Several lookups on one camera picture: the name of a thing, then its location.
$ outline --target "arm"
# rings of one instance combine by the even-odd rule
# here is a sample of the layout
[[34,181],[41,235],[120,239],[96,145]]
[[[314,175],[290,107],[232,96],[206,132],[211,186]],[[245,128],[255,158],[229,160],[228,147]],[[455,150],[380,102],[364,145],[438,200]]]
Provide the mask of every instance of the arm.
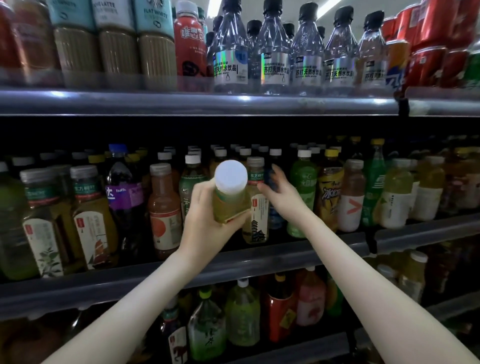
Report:
[[259,185],[283,218],[298,226],[387,364],[479,363],[440,322],[368,265],[303,203],[274,166],[278,193]]
[[44,364],[126,363],[167,303],[213,259],[244,224],[214,221],[215,181],[195,185],[179,249],[95,322],[54,352]]

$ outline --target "beverage bottle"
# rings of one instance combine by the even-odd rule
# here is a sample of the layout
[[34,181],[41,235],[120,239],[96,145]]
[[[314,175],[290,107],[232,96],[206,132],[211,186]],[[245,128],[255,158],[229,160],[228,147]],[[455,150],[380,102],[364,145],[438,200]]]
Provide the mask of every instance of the beverage bottle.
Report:
[[220,163],[224,160],[227,160],[227,150],[226,149],[215,149],[214,150],[215,158],[210,162],[210,176],[215,176],[215,170]]
[[377,11],[365,17],[365,32],[359,41],[359,60],[357,63],[357,84],[361,87],[385,88],[385,75],[388,66],[387,46],[380,27],[384,21],[384,12]]
[[284,23],[283,29],[287,34],[288,42],[290,43],[290,46],[291,46],[293,43],[293,38],[295,37],[295,25],[293,23]]
[[413,250],[398,278],[398,287],[415,302],[420,303],[425,288],[425,265],[428,256]]
[[85,257],[71,216],[60,198],[50,168],[20,172],[29,209],[22,225],[41,277],[61,277],[85,270]]
[[455,215],[462,207],[465,191],[468,184],[467,174],[470,165],[467,161],[468,149],[458,147],[453,155],[445,158],[445,185],[440,198],[439,211],[448,215]]
[[99,87],[102,71],[92,2],[47,0],[65,86]]
[[250,148],[240,148],[240,163],[247,167],[247,159],[252,156],[252,150]]
[[385,182],[385,161],[382,151],[384,139],[372,139],[372,148],[369,155],[365,157],[363,174],[367,178],[365,187],[365,199],[361,211],[361,222],[364,227],[372,227],[380,221],[379,200],[384,189]]
[[324,314],[326,285],[315,273],[315,267],[306,267],[298,283],[297,325],[315,325]]
[[139,88],[140,60],[132,2],[92,0],[103,69],[110,87]]
[[252,199],[246,189],[247,180],[247,170],[240,162],[226,160],[218,165],[215,170],[216,188],[212,202],[213,215],[217,222],[226,224],[250,210]]
[[252,45],[240,12],[241,0],[223,1],[223,21],[212,44],[217,92],[237,94],[248,91],[248,52]]
[[211,295],[211,288],[200,289],[202,301],[188,322],[190,355],[198,362],[220,356],[227,347],[225,313],[210,299]]
[[279,342],[290,335],[297,318],[298,300],[284,273],[275,273],[268,285],[264,300],[263,327],[271,342]]
[[[293,163],[290,171],[290,183],[297,189],[307,207],[313,210],[317,185],[317,166],[310,161],[312,151],[299,150],[297,155],[299,159]],[[290,222],[287,224],[287,233],[294,238],[305,238],[303,232]]]
[[408,217],[411,218],[413,207],[415,206],[415,200],[417,199],[418,189],[420,185],[419,174],[418,174],[418,161],[416,159],[410,160],[410,167],[408,168],[408,170],[413,176],[412,193],[410,194],[410,204],[408,208]]
[[315,25],[317,10],[315,2],[300,6],[300,25],[291,45],[292,86],[302,96],[315,95],[322,84],[324,44]]
[[105,163],[105,154],[95,154],[88,156],[88,161],[93,164],[98,171],[98,178],[102,186],[102,191],[105,190],[105,182],[107,180],[107,165]]
[[56,163],[57,155],[55,153],[40,153],[41,168],[51,167]]
[[398,275],[398,272],[394,270],[392,267],[386,265],[386,264],[379,264],[377,265],[377,271],[387,278],[392,284],[394,284],[396,287],[398,287],[398,282],[396,280],[396,277]]
[[387,229],[405,226],[410,210],[413,176],[409,172],[410,159],[394,158],[392,167],[385,176],[381,197],[380,225]]
[[148,212],[152,223],[153,243],[157,258],[165,260],[180,245],[182,232],[180,197],[173,190],[171,165],[152,164],[150,173],[153,192],[148,199]]
[[220,24],[222,24],[222,21],[223,21],[223,16],[222,15],[219,15],[219,16],[216,16],[214,19],[213,19],[213,33],[212,34],[212,40],[210,40],[210,43],[208,42],[207,40],[207,46],[208,46],[208,49],[207,49],[207,75],[208,77],[213,77],[214,74],[213,74],[213,54],[214,54],[214,49],[213,49],[213,41],[215,40],[215,37],[216,37],[216,34],[218,32],[218,29],[220,27]]
[[110,144],[112,161],[107,173],[108,205],[120,237],[120,263],[140,260],[144,239],[145,204],[141,176],[134,164],[128,163],[125,144]]
[[242,235],[247,244],[260,244],[268,240],[268,210],[267,198],[258,190],[257,185],[264,183],[263,157],[248,157],[248,185],[247,192],[251,199],[251,218],[245,222]]
[[27,200],[20,181],[0,162],[0,269],[10,280],[38,276],[38,267],[22,226]]
[[248,79],[250,90],[258,92],[260,88],[260,70],[262,68],[260,61],[260,46],[258,42],[258,34],[262,28],[260,20],[250,20],[247,23],[247,34],[252,44],[248,51]]
[[206,36],[208,33],[208,28],[207,28],[207,23],[205,22],[205,11],[200,6],[197,8],[197,10],[198,10],[198,22],[202,26],[204,35]]
[[161,314],[160,335],[163,357],[169,356],[172,363],[188,361],[187,329],[179,318],[178,296],[173,297]]
[[57,164],[51,167],[57,176],[57,186],[60,192],[60,197],[66,200],[68,204],[71,204],[75,200],[73,182],[70,178],[71,167],[71,164]]
[[70,169],[76,204],[72,217],[89,270],[116,267],[119,236],[95,166]]
[[140,64],[149,90],[175,90],[177,63],[169,0],[133,0]]
[[[265,183],[270,186],[274,191],[277,191],[277,185],[273,182],[271,174],[274,172],[272,164],[276,164],[281,169],[284,167],[282,161],[282,150],[281,149],[270,149],[270,159],[268,161],[268,167],[265,169]],[[268,226],[272,230],[280,229],[285,220],[277,212],[273,204],[270,204],[270,211],[268,213]]]
[[325,309],[330,317],[339,317],[342,314],[343,293],[336,285],[330,273],[327,276],[327,297]]
[[[202,25],[198,21],[198,7],[191,1],[177,1],[177,19],[173,24],[175,32],[175,54],[177,75],[190,77],[207,76],[207,47]],[[183,79],[183,90],[200,91],[198,85]]]
[[85,152],[72,152],[72,165],[84,166],[88,164],[88,154]]
[[338,228],[343,232],[354,232],[360,226],[367,184],[362,169],[363,160],[347,159],[338,203]]
[[418,221],[430,221],[435,218],[445,185],[445,171],[442,168],[445,158],[427,156],[422,168],[419,168],[419,186],[411,217]]
[[237,346],[253,346],[260,341],[260,295],[249,286],[248,278],[239,279],[228,292],[225,305],[228,340]]
[[183,224],[190,208],[193,187],[200,182],[207,181],[205,171],[201,165],[201,159],[198,154],[185,156],[185,170],[180,177],[179,193],[181,201],[181,214]]
[[324,86],[353,86],[359,52],[357,41],[350,29],[353,8],[343,6],[335,12],[332,35],[325,47]]
[[333,232],[338,229],[337,209],[343,175],[343,165],[338,161],[338,151],[325,150],[325,158],[320,164],[318,173],[316,214]]
[[20,171],[28,170],[35,166],[33,157],[13,157],[11,176],[20,180]]
[[267,95],[287,91],[290,83],[290,41],[283,28],[282,0],[264,0],[264,23],[258,34],[260,90]]

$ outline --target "black bottle cap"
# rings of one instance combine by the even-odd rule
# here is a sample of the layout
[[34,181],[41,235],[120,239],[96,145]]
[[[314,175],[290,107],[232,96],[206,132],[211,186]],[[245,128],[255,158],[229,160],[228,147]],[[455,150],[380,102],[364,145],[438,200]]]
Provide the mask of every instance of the black bottle cap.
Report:
[[241,12],[241,0],[223,0],[223,11]]
[[324,26],[318,26],[317,30],[320,33],[320,36],[322,37],[322,39],[325,38],[325,27]]
[[283,24],[283,29],[285,29],[285,33],[289,38],[293,38],[295,36],[295,25],[293,23]]
[[317,20],[318,4],[316,2],[307,2],[300,6],[299,22],[308,22]]
[[365,17],[365,23],[363,29],[380,29],[385,18],[385,13],[381,10],[377,12],[371,12]]
[[214,33],[218,32],[218,29],[220,28],[220,24],[222,24],[222,21],[223,21],[223,16],[221,16],[221,15],[216,16],[213,19],[213,32]]
[[208,32],[207,33],[207,47],[211,46],[212,45],[212,42],[213,42],[213,37],[215,36],[215,33],[214,32]]
[[335,12],[335,21],[333,23],[334,26],[340,24],[351,24],[353,20],[353,6],[347,5],[342,6]]
[[250,36],[257,36],[262,27],[262,22],[260,20],[250,20],[247,23],[247,34]]
[[267,12],[280,12],[282,14],[283,1],[282,0],[264,0],[264,15]]

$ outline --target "purple label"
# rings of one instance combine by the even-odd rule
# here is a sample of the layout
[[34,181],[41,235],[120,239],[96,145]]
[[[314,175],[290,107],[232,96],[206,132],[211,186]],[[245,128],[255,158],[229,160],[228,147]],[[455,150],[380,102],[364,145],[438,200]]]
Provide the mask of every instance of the purple label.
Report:
[[142,184],[129,183],[120,186],[105,186],[108,204],[112,210],[128,210],[144,201]]

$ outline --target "hand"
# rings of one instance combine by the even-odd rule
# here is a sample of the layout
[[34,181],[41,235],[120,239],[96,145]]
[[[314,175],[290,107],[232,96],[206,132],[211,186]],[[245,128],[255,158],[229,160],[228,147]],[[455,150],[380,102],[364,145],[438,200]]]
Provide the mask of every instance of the hand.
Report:
[[275,173],[272,173],[270,177],[277,185],[277,192],[265,183],[259,183],[257,187],[268,198],[281,217],[295,226],[301,226],[303,217],[310,212],[310,209],[301,199],[297,189],[288,182],[282,169],[275,164],[272,164],[272,168]]
[[200,270],[217,255],[233,233],[250,217],[250,211],[247,211],[228,224],[216,222],[212,205],[214,189],[215,178],[194,186],[178,249],[178,253],[198,265]]

